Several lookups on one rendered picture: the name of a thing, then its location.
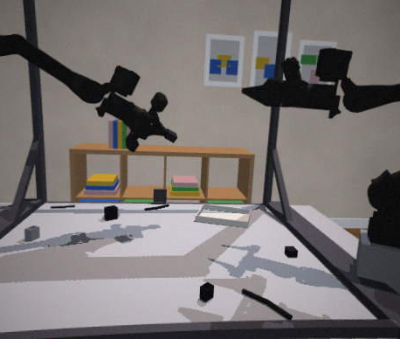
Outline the dark grey metal support frame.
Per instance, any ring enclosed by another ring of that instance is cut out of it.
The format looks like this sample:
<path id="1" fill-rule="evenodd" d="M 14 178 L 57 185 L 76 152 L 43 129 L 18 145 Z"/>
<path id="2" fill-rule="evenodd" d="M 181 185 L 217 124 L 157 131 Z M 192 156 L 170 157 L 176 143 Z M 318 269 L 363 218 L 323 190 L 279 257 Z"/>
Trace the dark grey metal support frame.
<path id="1" fill-rule="evenodd" d="M 23 4 L 24 4 L 24 23 L 25 23 L 26 40 L 28 40 L 38 48 L 35 1 L 23 0 Z M 277 43 L 274 78 L 279 78 L 282 80 L 284 72 L 280 62 L 284 61 L 286 56 L 286 40 L 288 32 L 290 7 L 291 7 L 291 0 L 281 0 L 279 35 Z M 24 171 L 17 188 L 17 193 L 14 198 L 13 204 L 11 206 L 10 215 L 7 221 L 15 221 L 16 219 L 19 218 L 20 212 L 23 207 L 25 195 L 31 180 L 31 174 L 34 169 L 34 165 L 36 171 L 37 199 L 42 199 L 43 204 L 47 202 L 46 174 L 45 174 L 45 141 L 44 141 L 40 70 L 39 67 L 35 66 L 30 61 L 28 61 L 28 66 L 29 66 L 30 89 L 31 89 L 31 114 L 32 114 L 33 140 L 24 166 Z M 269 127 L 267 156 L 266 156 L 266 174 L 265 174 L 263 205 L 266 206 L 266 202 L 271 202 L 272 180 L 274 172 L 278 186 L 279 199 L 281 202 L 284 219 L 286 221 L 293 221 L 292 213 L 290 210 L 286 194 L 286 186 L 284 183 L 284 178 L 279 163 L 279 155 L 276 147 L 278 125 L 279 125 L 279 107 L 271 107 L 270 127 Z"/>

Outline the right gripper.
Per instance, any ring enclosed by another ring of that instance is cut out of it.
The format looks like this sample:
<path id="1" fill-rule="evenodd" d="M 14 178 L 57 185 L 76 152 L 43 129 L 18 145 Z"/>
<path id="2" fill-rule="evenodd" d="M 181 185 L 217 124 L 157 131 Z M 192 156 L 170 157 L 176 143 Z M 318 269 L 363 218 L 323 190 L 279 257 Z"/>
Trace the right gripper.
<path id="1" fill-rule="evenodd" d="M 166 95 L 163 93 L 156 93 L 151 102 L 151 108 L 147 112 L 146 109 L 141 109 L 137 107 L 133 102 L 129 102 L 128 109 L 123 117 L 120 119 L 125 124 L 126 121 L 131 121 L 133 119 L 132 113 L 136 112 L 146 112 L 149 113 L 154 119 L 152 120 L 153 131 L 150 132 L 148 136 L 151 135 L 161 135 L 166 136 L 168 130 L 159 121 L 158 113 L 162 112 L 163 109 L 168 105 L 168 100 Z M 158 113 L 157 113 L 158 112 Z M 128 150 L 135 152 L 139 146 L 138 137 L 135 137 L 132 131 L 128 134 L 126 138 L 126 147 Z"/>

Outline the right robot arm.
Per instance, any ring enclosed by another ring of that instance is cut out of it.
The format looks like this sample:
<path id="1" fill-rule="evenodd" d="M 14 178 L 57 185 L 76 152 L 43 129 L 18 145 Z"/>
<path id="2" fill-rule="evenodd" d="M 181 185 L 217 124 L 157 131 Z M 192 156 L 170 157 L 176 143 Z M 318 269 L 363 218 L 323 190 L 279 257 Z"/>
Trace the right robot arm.
<path id="1" fill-rule="evenodd" d="M 128 109 L 129 101 L 121 98 L 115 92 L 124 97 L 132 95 L 140 79 L 137 73 L 116 66 L 110 82 L 101 85 L 70 70 L 19 34 L 0 35 L 0 57 L 12 54 L 18 54 L 35 66 L 41 67 L 72 91 L 74 90 L 73 92 L 84 102 L 95 104 L 102 101 L 100 107 L 95 108 L 99 117 L 108 113 L 121 119 Z M 110 93 L 109 100 L 104 98 L 104 95 L 108 93 Z M 130 128 L 135 137 L 146 140 L 154 128 L 152 125 L 153 117 L 149 113 L 136 111 L 131 115 L 133 115 L 133 119 L 126 121 L 125 125 Z"/>

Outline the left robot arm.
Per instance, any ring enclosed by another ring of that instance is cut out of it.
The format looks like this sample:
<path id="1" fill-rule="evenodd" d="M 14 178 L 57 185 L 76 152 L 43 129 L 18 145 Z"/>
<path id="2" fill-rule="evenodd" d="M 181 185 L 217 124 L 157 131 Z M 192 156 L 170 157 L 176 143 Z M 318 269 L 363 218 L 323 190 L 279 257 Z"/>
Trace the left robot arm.
<path id="1" fill-rule="evenodd" d="M 320 49 L 315 76 L 320 78 L 319 81 L 335 83 L 313 84 L 310 109 L 329 110 L 329 119 L 341 113 L 338 109 L 341 96 L 336 95 L 338 79 L 344 92 L 343 106 L 350 112 L 360 113 L 400 101 L 400 84 L 357 86 L 351 81 L 347 74 L 352 53 L 336 48 Z M 307 83 L 301 79 L 299 61 L 291 59 L 297 60 L 293 57 L 280 62 L 285 86 Z M 400 222 L 400 170 L 392 174 L 385 170 L 371 182 L 368 187 L 369 203 L 378 212 L 374 211 L 373 217 L 369 218 L 369 240 L 374 244 L 400 248 L 400 223 L 397 223 Z"/>

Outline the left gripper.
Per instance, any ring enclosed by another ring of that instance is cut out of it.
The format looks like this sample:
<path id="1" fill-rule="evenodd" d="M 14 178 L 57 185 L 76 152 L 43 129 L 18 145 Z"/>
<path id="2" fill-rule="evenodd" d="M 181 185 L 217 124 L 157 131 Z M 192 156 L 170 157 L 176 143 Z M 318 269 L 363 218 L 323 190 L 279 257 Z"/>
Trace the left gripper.
<path id="1" fill-rule="evenodd" d="M 280 107 L 289 106 L 309 108 L 309 101 L 313 84 L 303 82 L 301 85 L 284 85 L 285 83 L 281 79 L 270 78 L 266 80 L 266 82 L 261 86 L 242 88 L 242 93 L 258 101 L 266 107 L 278 107 L 278 104 L 281 104 L 281 98 L 283 97 Z"/>

